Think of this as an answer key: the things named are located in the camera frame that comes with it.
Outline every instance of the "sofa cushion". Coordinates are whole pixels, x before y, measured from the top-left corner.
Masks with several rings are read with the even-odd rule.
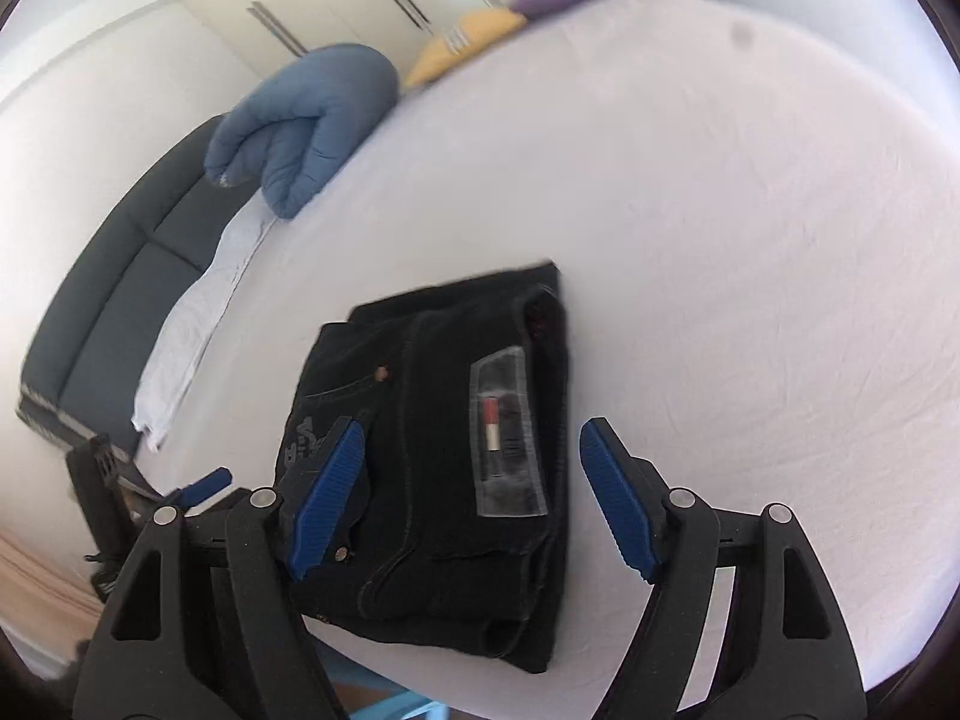
[[[222,189],[203,178],[219,120],[195,129],[136,182],[56,291],[20,380],[18,413],[42,435],[77,445],[107,434],[120,454],[136,452],[133,396],[160,327],[257,188]]]

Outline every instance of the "bed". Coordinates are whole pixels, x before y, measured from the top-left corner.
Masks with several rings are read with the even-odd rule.
[[[923,112],[810,34],[715,1],[594,1],[410,95],[274,225],[137,463],[161,491],[216,466],[269,485],[322,324],[549,258],[570,436],[605,415],[715,507],[788,503],[870,688],[917,656],[960,579],[958,187],[960,154]],[[649,589],[571,465],[545,674],[311,631],[467,712],[590,717]],[[685,704],[706,694],[730,589],[720,572]]]

